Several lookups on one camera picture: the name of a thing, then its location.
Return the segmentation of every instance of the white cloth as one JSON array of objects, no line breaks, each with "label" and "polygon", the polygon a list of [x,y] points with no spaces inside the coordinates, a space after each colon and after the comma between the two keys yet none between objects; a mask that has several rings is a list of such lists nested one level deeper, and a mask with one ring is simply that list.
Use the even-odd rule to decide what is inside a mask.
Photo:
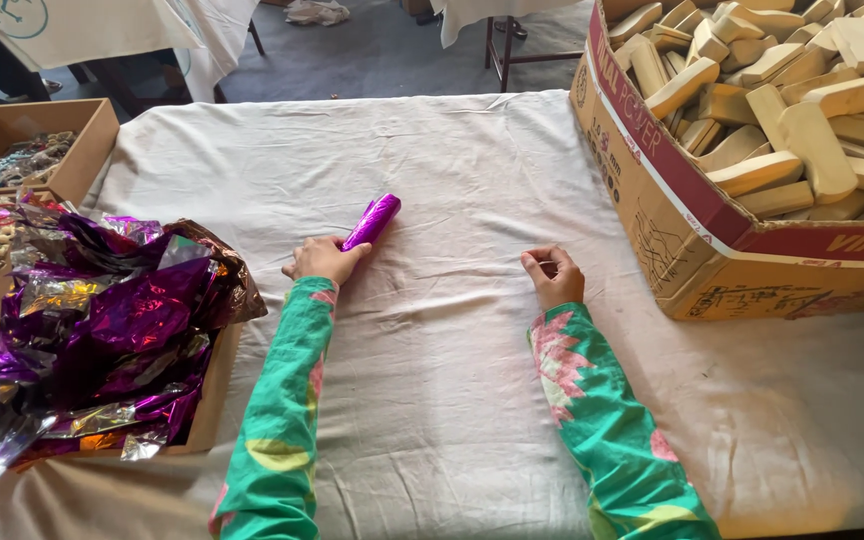
[{"label": "white cloth", "polygon": [[238,66],[258,0],[0,0],[0,41],[31,71],[174,48],[192,99]]},{"label": "white cloth", "polygon": [[467,24],[486,18],[512,16],[522,18],[563,6],[578,4],[582,0],[431,0],[432,10],[442,13],[441,48],[445,49],[459,38],[459,31]]},{"label": "white cloth", "polygon": [[282,264],[403,201],[342,289],[325,365],[322,538],[588,539],[519,253],[558,241],[639,399],[726,537],[864,527],[864,314],[677,323],[656,308],[567,93],[156,107],[97,210],[193,218],[245,257],[246,325],[208,455],[51,460],[0,479],[0,540],[201,539],[278,323]]}]

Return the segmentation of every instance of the crumpled paper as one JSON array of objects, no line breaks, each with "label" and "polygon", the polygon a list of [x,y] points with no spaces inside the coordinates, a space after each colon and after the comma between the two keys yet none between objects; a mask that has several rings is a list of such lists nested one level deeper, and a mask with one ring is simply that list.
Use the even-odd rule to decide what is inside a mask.
[{"label": "crumpled paper", "polygon": [[285,21],[295,24],[314,24],[332,26],[349,18],[349,8],[338,2],[313,2],[295,0],[285,7]]},{"label": "crumpled paper", "polygon": [[0,313],[0,476],[70,452],[184,444],[222,327],[267,313],[242,258],[191,220],[99,223],[19,202]]}]

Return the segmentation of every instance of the floral print sleeve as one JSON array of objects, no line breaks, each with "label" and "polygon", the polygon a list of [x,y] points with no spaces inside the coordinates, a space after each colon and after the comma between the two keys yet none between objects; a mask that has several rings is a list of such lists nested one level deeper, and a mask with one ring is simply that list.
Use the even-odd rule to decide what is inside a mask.
[{"label": "floral print sleeve", "polygon": [[208,521],[222,540],[313,540],[316,428],[339,286],[303,277],[289,293]]},{"label": "floral print sleeve", "polygon": [[558,433],[589,486],[595,539],[721,538],[589,310],[559,305],[528,336]]}]

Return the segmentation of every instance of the rolled purple foil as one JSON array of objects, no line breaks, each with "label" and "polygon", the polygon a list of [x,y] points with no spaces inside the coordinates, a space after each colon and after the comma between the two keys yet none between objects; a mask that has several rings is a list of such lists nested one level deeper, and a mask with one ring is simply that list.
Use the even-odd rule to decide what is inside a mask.
[{"label": "rolled purple foil", "polygon": [[401,208],[402,201],[391,193],[382,195],[378,201],[370,202],[366,213],[342,244],[341,251],[349,251],[359,244],[376,243]]}]

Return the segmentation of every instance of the pink flower print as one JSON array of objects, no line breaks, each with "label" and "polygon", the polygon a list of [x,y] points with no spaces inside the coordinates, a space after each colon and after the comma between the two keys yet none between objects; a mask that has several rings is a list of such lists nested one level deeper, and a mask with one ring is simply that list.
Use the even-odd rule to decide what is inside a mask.
[{"label": "pink flower print", "polygon": [[652,431],[652,436],[649,437],[649,444],[652,446],[652,456],[660,460],[679,461],[678,456],[672,451],[672,447],[669,446],[666,436],[657,427],[655,431]]},{"label": "pink flower print", "polygon": [[222,519],[215,519],[215,513],[219,511],[219,505],[222,504],[222,499],[226,497],[226,492],[228,491],[229,485],[222,484],[222,491],[219,492],[219,497],[215,500],[212,513],[208,516],[208,533],[214,535],[216,538],[219,537],[219,534],[222,534],[222,528],[228,525],[230,521],[233,521],[235,517],[235,512],[227,512],[222,514]]},{"label": "pink flower print", "polygon": [[319,290],[310,294],[309,298],[329,304],[332,309],[328,313],[328,316],[332,318],[333,323],[335,322],[335,304],[339,300],[339,293],[334,290]]},{"label": "pink flower print", "polygon": [[538,370],[542,389],[549,401],[552,418],[559,427],[563,420],[572,420],[572,414],[567,409],[572,405],[570,398],[586,395],[575,384],[580,378],[578,368],[595,367],[582,354],[569,350],[579,342],[578,339],[562,333],[572,314],[572,311],[559,313],[548,323],[545,316],[539,317],[531,328],[535,369]]},{"label": "pink flower print", "polygon": [[322,352],[318,355],[318,362],[312,366],[312,371],[309,372],[309,385],[315,390],[315,399],[318,400],[322,395],[322,372],[326,366],[326,353]]}]

